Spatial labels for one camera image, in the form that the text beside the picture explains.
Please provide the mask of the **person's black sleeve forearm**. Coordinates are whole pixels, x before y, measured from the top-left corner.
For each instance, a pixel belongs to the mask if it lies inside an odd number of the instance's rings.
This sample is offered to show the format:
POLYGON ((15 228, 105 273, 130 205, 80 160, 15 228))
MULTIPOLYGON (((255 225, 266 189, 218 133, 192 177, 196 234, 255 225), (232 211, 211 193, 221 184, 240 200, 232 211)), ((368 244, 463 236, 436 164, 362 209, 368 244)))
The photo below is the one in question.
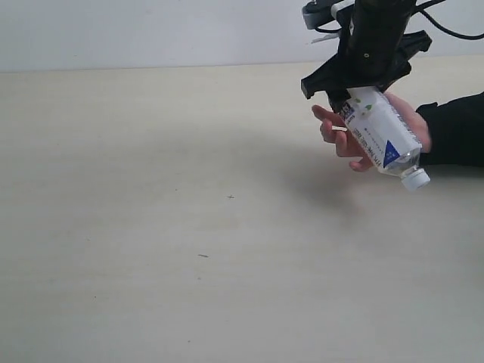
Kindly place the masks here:
POLYGON ((424 104, 417 113, 430 134, 430 149, 421 154, 421 165, 483 166, 483 93, 424 104))

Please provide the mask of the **person's bare hand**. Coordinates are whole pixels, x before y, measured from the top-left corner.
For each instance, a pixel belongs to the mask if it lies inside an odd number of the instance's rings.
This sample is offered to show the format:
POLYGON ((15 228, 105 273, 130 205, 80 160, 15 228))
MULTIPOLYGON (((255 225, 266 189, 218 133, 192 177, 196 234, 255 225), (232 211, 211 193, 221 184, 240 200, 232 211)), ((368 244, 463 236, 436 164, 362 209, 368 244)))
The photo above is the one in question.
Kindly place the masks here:
MULTIPOLYGON (((385 92, 384 94, 391 105, 403 117, 412 132, 418 137, 422 144, 422 151, 429 153, 432 141, 424 118, 407 101, 391 92, 385 92)), ((344 122, 338 114, 319 105, 314 105, 312 112, 321 122, 320 132, 323 140, 335 145, 336 155, 342 158, 358 158, 358 161, 349 162, 350 169, 355 172, 366 172, 374 166, 352 134, 348 131, 343 131, 345 127, 344 122)))

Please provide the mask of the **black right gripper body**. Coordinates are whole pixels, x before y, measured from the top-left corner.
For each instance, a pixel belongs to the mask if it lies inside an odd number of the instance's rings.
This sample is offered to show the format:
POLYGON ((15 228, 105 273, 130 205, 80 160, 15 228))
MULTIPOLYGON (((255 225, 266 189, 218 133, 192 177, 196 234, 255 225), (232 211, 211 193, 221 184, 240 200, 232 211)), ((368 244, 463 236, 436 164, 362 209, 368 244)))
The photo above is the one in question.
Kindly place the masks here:
POLYGON ((336 6, 341 25, 337 60, 344 88, 384 90, 410 73, 410 59, 431 45, 423 30, 405 33, 415 8, 415 1, 347 1, 336 6))

